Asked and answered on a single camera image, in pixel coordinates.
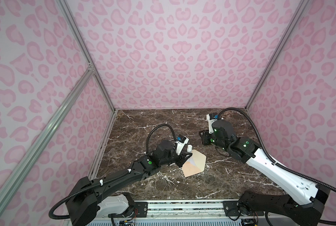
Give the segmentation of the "white glue stick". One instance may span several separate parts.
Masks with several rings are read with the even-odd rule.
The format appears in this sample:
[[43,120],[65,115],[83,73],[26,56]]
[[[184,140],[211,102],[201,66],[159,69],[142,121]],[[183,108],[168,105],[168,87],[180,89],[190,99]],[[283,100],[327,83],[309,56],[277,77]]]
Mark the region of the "white glue stick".
[[192,145],[188,145],[186,151],[188,153],[192,153],[192,150],[193,150],[193,146]]

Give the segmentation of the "pink envelope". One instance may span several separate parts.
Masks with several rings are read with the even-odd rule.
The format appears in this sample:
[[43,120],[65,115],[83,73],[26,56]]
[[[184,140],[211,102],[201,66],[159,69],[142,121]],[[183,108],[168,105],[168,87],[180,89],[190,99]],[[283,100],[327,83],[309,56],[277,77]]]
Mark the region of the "pink envelope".
[[192,150],[192,156],[183,164],[184,177],[190,177],[204,172],[207,157],[197,150]]

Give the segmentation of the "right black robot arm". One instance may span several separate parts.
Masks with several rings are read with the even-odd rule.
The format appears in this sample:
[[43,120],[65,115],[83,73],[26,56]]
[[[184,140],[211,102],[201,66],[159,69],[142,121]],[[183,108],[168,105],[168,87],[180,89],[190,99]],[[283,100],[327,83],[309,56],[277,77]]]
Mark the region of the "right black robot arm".
[[208,130],[201,131],[203,145],[213,145],[235,160],[260,171],[285,191],[285,195],[263,195],[246,191],[235,211],[248,216],[263,211],[289,217],[300,226],[316,226],[324,212],[329,189],[304,177],[294,175],[272,163],[257,142],[238,137],[231,123],[208,119]]

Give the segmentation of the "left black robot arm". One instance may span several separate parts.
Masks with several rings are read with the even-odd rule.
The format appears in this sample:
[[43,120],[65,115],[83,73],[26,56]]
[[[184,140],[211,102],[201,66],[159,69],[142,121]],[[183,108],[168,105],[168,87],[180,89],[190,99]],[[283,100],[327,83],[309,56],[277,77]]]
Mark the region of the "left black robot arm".
[[72,197],[65,202],[72,225],[86,226],[97,216],[98,204],[104,199],[130,184],[157,174],[165,165],[182,167],[192,155],[187,151],[177,154],[176,145],[163,140],[155,150],[133,161],[126,169],[100,179],[81,178],[69,193]]

